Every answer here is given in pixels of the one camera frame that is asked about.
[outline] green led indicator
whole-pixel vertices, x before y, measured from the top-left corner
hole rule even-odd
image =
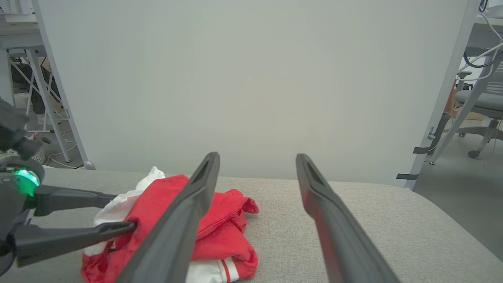
[[[35,188],[40,185],[37,176],[28,172],[27,170],[19,170],[16,172],[16,175],[22,176],[23,178],[19,178],[19,191],[21,193],[29,194],[33,196]]]

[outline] desk leg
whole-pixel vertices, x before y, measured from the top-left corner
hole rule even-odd
[[[465,120],[466,116],[468,116],[468,113],[470,113],[473,106],[475,106],[475,103],[477,102],[481,93],[482,92],[479,92],[479,91],[477,91],[475,93],[472,90],[472,92],[470,93],[470,96],[468,96],[468,99],[466,100],[465,104],[463,105],[463,109],[461,110],[458,117],[456,118],[456,120],[452,124],[451,129],[447,132],[447,135],[445,136],[444,140],[439,145],[437,145],[437,148],[435,149],[435,153],[433,154],[433,158],[432,158],[430,164],[435,165],[435,161],[437,161],[440,154],[442,154],[445,147],[447,147],[447,144],[451,141],[454,134],[458,131],[459,127],[461,126],[461,123]]]
[[[12,87],[11,63],[7,49],[0,49],[0,96],[14,105],[14,90]]]
[[[35,80],[37,81],[38,85],[38,90],[40,93],[40,96],[42,97],[42,100],[44,101],[45,104],[45,113],[47,116],[49,116],[49,120],[52,123],[52,128],[54,130],[54,133],[56,134],[56,139],[58,140],[59,147],[61,148],[61,151],[63,152],[64,159],[66,162],[71,162],[70,157],[68,157],[68,152],[66,151],[66,147],[63,144],[63,140],[61,138],[61,131],[59,130],[57,120],[54,117],[54,111],[52,109],[52,103],[49,98],[49,90],[45,86],[45,80],[44,80],[44,75],[42,74],[42,69],[40,68],[38,64],[38,57],[35,53],[34,49],[26,49],[26,54],[28,55],[28,60],[30,60],[30,65],[33,71],[33,74],[35,75]]]

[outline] white board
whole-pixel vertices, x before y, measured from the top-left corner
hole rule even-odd
[[[468,4],[38,2],[98,170],[190,174],[218,151],[221,176],[294,179],[307,153],[328,180],[399,186]]]

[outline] chair caster wheel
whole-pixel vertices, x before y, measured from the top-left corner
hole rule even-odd
[[[480,155],[480,152],[478,152],[478,151],[469,151],[468,152],[469,158],[477,158],[479,155]]]

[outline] chair base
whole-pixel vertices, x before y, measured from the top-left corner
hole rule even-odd
[[[484,149],[485,145],[493,138],[503,140],[503,131],[497,129],[497,127],[498,120],[494,119],[489,123],[489,126],[487,127],[465,127],[458,129],[457,133],[460,137],[464,137],[467,133],[474,133],[483,136],[478,148],[476,150],[468,152],[468,157],[477,158]]]

